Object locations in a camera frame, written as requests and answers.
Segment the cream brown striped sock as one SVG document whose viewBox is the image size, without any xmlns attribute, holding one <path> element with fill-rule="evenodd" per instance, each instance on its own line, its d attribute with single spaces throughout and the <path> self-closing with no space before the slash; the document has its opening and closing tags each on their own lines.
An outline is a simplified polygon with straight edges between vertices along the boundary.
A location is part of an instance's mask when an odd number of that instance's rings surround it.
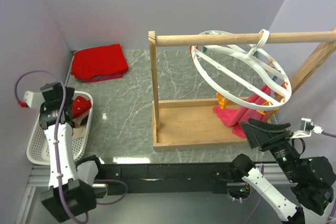
<svg viewBox="0 0 336 224">
<path fill-rule="evenodd" d="M 72 140 L 77 140 L 84 137 L 86 132 L 86 125 L 88 121 L 89 112 L 85 112 L 81 116 L 73 119 L 74 128 L 72 129 Z"/>
</svg>

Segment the red sock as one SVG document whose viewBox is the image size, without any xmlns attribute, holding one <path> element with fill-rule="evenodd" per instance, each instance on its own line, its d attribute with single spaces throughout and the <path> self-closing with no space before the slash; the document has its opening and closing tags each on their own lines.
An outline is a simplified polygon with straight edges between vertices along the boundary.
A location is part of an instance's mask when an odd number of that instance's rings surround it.
<svg viewBox="0 0 336 224">
<path fill-rule="evenodd" d="M 91 101 L 87 100 L 83 96 L 77 96 L 72 102 L 72 115 L 73 119 L 76 119 L 86 112 L 88 112 L 92 107 Z"/>
</svg>

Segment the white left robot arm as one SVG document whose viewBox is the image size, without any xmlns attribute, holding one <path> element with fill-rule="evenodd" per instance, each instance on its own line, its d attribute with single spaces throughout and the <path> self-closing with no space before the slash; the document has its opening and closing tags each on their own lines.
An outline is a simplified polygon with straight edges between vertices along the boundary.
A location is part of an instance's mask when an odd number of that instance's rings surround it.
<svg viewBox="0 0 336 224">
<path fill-rule="evenodd" d="M 87 223 L 88 212 L 97 206 L 92 185 L 104 179 L 105 170 L 94 159 L 75 165 L 71 146 L 74 89 L 54 82 L 40 90 L 44 101 L 39 126 L 44 131 L 50 159 L 48 190 L 41 194 L 41 203 L 59 223 Z"/>
</svg>

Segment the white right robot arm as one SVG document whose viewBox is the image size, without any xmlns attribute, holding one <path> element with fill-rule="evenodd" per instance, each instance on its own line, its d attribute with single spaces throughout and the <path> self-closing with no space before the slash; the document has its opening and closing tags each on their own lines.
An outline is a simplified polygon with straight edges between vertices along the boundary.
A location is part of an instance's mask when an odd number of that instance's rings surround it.
<svg viewBox="0 0 336 224">
<path fill-rule="evenodd" d="M 290 131 L 290 126 L 255 119 L 240 124 L 250 148 L 270 151 L 288 181 L 295 184 L 291 191 L 300 205 L 280 193 L 245 154 L 231 162 L 230 175 L 259 193 L 282 223 L 331 223 L 335 206 L 333 168 L 324 156 L 301 158 L 293 146 L 298 133 Z"/>
</svg>

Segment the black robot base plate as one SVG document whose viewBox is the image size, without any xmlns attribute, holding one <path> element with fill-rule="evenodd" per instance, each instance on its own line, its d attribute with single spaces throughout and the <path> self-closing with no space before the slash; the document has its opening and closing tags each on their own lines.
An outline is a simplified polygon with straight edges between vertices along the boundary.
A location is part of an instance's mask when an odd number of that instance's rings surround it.
<svg viewBox="0 0 336 224">
<path fill-rule="evenodd" d="M 237 199 L 250 187 L 231 171 L 229 163 L 103 164 L 101 179 L 127 184 L 129 194 L 212 192 Z"/>
</svg>

